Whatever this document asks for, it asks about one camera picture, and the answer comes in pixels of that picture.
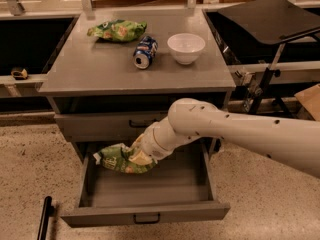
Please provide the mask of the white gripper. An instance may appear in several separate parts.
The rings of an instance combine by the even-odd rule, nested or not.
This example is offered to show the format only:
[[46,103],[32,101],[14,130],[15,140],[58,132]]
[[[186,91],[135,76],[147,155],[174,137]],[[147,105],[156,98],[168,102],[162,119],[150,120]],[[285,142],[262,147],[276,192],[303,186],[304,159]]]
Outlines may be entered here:
[[155,130],[159,125],[159,122],[151,124],[132,143],[131,148],[133,150],[129,156],[130,162],[139,166],[157,164],[158,160],[162,160],[172,154],[172,150],[166,150],[156,140]]

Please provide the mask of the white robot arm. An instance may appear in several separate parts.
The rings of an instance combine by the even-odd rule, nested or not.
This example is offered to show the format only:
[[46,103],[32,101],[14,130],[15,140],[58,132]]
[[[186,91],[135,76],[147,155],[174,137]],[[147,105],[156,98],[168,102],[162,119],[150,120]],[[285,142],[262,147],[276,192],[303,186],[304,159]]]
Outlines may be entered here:
[[129,160],[148,165],[199,138],[220,138],[320,177],[320,123],[317,121],[225,112],[211,103],[183,98],[167,116],[134,142]]

